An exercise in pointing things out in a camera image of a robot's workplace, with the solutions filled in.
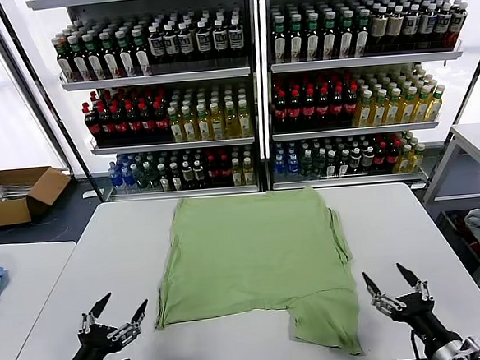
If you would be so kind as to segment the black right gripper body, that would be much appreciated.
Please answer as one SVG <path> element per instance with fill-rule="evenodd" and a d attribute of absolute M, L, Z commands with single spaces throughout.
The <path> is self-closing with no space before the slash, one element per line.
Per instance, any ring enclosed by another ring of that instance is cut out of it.
<path fill-rule="evenodd" d="M 396 300 L 403 306 L 391 312 L 393 321 L 408 324 L 422 339 L 441 337 L 443 325 L 433 314 L 432 300 L 424 301 L 419 293 L 405 294 Z"/>

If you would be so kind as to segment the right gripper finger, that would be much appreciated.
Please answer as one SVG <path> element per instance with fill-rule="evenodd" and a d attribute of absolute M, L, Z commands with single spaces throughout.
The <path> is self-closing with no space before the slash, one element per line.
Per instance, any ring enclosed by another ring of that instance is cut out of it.
<path fill-rule="evenodd" d="M 420 295 L 420 298 L 424 302 L 432 300 L 427 281 L 419 279 L 411 270 L 406 268 L 404 265 L 401 265 L 400 263 L 397 263 L 396 267 L 400 274 L 405 278 L 408 285 L 411 286 L 415 293 Z"/>
<path fill-rule="evenodd" d="M 367 291 L 372 298 L 372 306 L 374 306 L 379 312 L 396 312 L 397 302 L 392 297 L 380 291 L 379 287 L 375 285 L 371 277 L 362 272 Z"/>

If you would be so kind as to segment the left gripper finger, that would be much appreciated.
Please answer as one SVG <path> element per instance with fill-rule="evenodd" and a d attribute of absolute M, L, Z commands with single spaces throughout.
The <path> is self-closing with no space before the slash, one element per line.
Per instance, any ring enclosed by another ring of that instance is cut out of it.
<path fill-rule="evenodd" d="M 141 323 L 145 318 L 147 300 L 138 307 L 130 321 L 115 330 L 115 340 L 134 340 L 141 333 Z"/>
<path fill-rule="evenodd" d="M 95 324 L 104 308 L 108 304 L 108 300 L 111 298 L 111 293 L 107 293 L 103 298 L 98 300 L 88 313 L 81 315 L 81 331 L 90 331 L 90 327 Z"/>

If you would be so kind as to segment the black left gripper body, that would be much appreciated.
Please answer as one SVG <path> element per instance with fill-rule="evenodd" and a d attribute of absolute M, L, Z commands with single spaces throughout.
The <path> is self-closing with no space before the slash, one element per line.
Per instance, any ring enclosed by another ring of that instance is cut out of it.
<path fill-rule="evenodd" d="M 117 328 L 101 324 L 85 324 L 78 330 L 80 348 L 77 360 L 104 360 L 107 355 L 122 351 L 124 344 L 119 339 L 127 325 Z"/>

